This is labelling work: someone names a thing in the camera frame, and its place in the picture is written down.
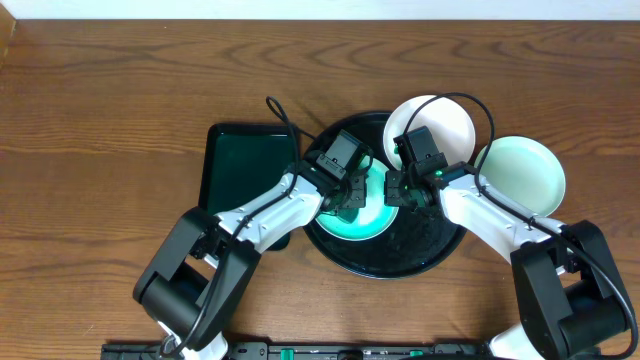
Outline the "green sponge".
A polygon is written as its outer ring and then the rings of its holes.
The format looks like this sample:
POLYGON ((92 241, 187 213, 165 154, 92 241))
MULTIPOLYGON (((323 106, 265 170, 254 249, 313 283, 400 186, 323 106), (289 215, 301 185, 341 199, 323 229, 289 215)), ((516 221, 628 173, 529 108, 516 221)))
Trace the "green sponge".
POLYGON ((341 222, 351 224, 358 218, 359 211, 359 208, 340 208, 334 212, 334 215, 341 222))

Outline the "white plate with green stain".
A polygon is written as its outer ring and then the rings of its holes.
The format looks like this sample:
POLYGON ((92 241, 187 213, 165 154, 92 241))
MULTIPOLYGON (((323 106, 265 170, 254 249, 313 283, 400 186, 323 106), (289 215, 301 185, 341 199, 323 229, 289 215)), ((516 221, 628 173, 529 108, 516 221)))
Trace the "white plate with green stain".
MULTIPOLYGON (((383 148, 388 161, 400 170, 402 161, 395 150, 394 138, 401 135, 410 117, 434 95, 411 98, 397 107, 388 118, 383 131, 383 148)), ((462 106, 448 98, 440 98, 424 107, 415 117, 410 131, 426 126, 437 148, 444 153, 449 165, 468 162, 475 148, 476 133, 469 114, 462 106)))

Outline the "mint plate with green stain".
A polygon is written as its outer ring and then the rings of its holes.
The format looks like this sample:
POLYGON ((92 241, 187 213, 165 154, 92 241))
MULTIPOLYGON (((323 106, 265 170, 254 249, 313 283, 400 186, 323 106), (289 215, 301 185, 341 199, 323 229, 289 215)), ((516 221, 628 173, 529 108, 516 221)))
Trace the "mint plate with green stain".
POLYGON ((510 199, 540 216, 549 216, 560 206, 565 172, 546 146, 524 136, 501 137, 493 141, 480 166, 486 149, 478 153, 474 166, 488 182, 492 197, 504 204, 510 199))

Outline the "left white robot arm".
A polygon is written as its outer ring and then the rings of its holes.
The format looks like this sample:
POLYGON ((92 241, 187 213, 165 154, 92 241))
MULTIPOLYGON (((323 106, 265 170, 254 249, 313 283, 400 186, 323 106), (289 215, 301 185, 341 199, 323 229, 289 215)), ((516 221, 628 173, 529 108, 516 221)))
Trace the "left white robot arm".
POLYGON ((138 279, 134 299, 167 336, 161 359, 220 359, 229 323, 263 253, 321 212, 365 205, 370 155, 296 159, 266 192, 228 211, 176 222, 138 279))

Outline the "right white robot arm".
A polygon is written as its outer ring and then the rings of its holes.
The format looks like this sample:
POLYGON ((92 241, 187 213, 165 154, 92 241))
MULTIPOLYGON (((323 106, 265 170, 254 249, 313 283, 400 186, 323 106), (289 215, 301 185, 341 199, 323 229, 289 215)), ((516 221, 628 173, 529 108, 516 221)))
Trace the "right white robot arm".
POLYGON ((493 355, 514 359, 577 359, 600 343, 639 329, 606 239, 593 223, 540 216, 493 187, 473 166, 428 156, 385 175, 384 202, 437 207, 443 217, 483 240, 511 265, 519 325, 494 337, 493 355))

